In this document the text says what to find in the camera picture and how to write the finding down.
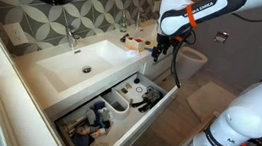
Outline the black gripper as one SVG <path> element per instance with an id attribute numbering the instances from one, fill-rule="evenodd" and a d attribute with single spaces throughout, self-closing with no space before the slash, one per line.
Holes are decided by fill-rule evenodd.
<path id="1" fill-rule="evenodd" d="M 170 38 L 168 36 L 162 36 L 162 34 L 157 35 L 156 41 L 157 41 L 157 45 L 152 50 L 152 54 L 151 54 L 154 62 L 158 61 L 158 57 L 160 54 L 166 56 L 168 52 L 168 48 L 174 44 L 173 38 Z"/>

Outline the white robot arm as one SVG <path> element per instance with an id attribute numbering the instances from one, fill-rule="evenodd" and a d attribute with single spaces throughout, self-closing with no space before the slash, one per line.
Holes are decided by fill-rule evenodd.
<path id="1" fill-rule="evenodd" d="M 159 38 L 176 38 L 216 17 L 262 6 L 262 0 L 162 0 Z M 262 83 L 243 92 L 193 138 L 194 146 L 243 146 L 262 137 Z"/>

